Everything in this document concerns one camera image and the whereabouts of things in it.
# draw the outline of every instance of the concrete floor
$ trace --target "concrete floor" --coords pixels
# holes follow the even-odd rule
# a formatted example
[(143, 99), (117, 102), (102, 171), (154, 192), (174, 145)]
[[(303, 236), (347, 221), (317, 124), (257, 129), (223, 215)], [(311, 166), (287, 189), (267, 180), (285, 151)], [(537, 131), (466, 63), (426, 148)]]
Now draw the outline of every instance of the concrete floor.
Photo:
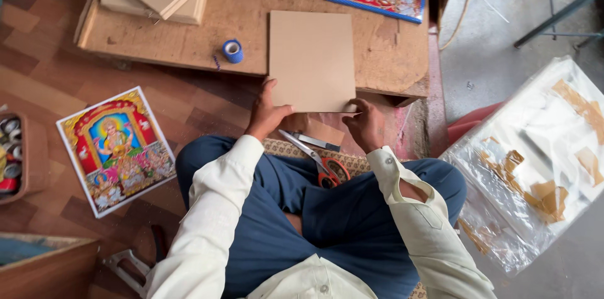
[[(449, 0), (442, 18), (440, 45), (457, 25), (465, 0)], [(456, 39), (441, 52), (446, 116), (453, 122), (464, 114), (505, 100), (553, 57), (571, 55), (592, 81), (604, 88), (604, 42), (577, 53), (578, 37), (539, 36), (522, 49), (513, 43), (549, 17), (548, 0), (472, 0)], [(555, 0), (556, 10), (573, 0)], [(598, 32), (602, 28), (594, 5), (577, 10), (558, 31)], [(482, 257), (462, 234), (462, 241), (495, 286), (499, 299), (602, 298), (604, 293), (604, 197), (592, 204), (545, 253), (516, 277), (506, 277)]]

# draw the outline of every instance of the wooden floor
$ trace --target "wooden floor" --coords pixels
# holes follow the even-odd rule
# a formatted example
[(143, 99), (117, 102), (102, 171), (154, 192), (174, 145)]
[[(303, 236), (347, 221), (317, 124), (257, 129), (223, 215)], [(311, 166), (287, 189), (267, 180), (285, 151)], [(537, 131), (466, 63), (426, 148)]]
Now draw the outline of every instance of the wooden floor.
[[(72, 168), (55, 121), (135, 86), (141, 86), (170, 147), (177, 154), (200, 135), (238, 136), (250, 117), (261, 80), (133, 64), (114, 69), (72, 43), (86, 0), (4, 0), (0, 22), (0, 105), (24, 112), (44, 125), (48, 135), (48, 189), (0, 207), (0, 231), (92, 237), (102, 241), (100, 258), (134, 248), (155, 260), (150, 225), (169, 239), (185, 214), (176, 180), (143, 195), (102, 219), (95, 219)], [(394, 109), (379, 95), (363, 95), (387, 116), (387, 144), (401, 141), (398, 128), (406, 109)], [(318, 115), (346, 132), (343, 151), (362, 154), (341, 124), (342, 115)], [(137, 298), (104, 266), (99, 266), (91, 298)]]

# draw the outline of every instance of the plastic wrap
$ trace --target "plastic wrap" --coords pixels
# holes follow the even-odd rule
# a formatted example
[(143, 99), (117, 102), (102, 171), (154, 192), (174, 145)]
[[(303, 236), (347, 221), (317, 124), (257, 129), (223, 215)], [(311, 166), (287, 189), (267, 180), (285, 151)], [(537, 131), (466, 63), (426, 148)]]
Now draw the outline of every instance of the plastic wrap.
[(467, 182), (460, 223), (514, 276), (604, 189), (604, 95), (570, 57), (555, 58), (440, 159)]

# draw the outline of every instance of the blue frame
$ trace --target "blue frame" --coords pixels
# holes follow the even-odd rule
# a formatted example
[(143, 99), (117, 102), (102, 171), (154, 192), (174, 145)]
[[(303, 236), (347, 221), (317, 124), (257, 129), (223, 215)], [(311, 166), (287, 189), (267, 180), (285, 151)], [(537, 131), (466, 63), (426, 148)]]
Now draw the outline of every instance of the blue frame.
[[(367, 11), (373, 11), (374, 13), (386, 15), (389, 17), (394, 17), (396, 19), (407, 20), (409, 22), (413, 22), (413, 23), (417, 23), (417, 24), (422, 23), (422, 20), (417, 19), (415, 17), (410, 17), (407, 15), (395, 13), (395, 12), (388, 11), (388, 10), (382, 10), (380, 8), (372, 7), (370, 5), (364, 5), (359, 2), (348, 1), (348, 0), (328, 0), (328, 1), (344, 4), (344, 5), (347, 5), (348, 7), (354, 7), (354, 8), (358, 8), (358, 9), (367, 10)], [(426, 4), (426, 0), (422, 0), (422, 15), (423, 15), (423, 10), (424, 10), (425, 4)]]

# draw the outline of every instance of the white shirt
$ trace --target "white shirt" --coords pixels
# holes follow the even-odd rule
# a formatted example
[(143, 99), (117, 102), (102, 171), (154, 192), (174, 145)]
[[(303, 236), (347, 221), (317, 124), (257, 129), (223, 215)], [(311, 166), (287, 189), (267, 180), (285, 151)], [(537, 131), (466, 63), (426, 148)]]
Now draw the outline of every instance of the white shirt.
[[(147, 298), (220, 298), (228, 250), (264, 147), (250, 135), (195, 172), (191, 209), (181, 221), (168, 257), (153, 270)], [(429, 299), (495, 298), (493, 285), (474, 264), (448, 221), (445, 200), (398, 162), (388, 146), (367, 154), (394, 222)], [(399, 178), (428, 195), (426, 203), (402, 197)], [(376, 298), (361, 279), (316, 254), (273, 275), (249, 299)]]

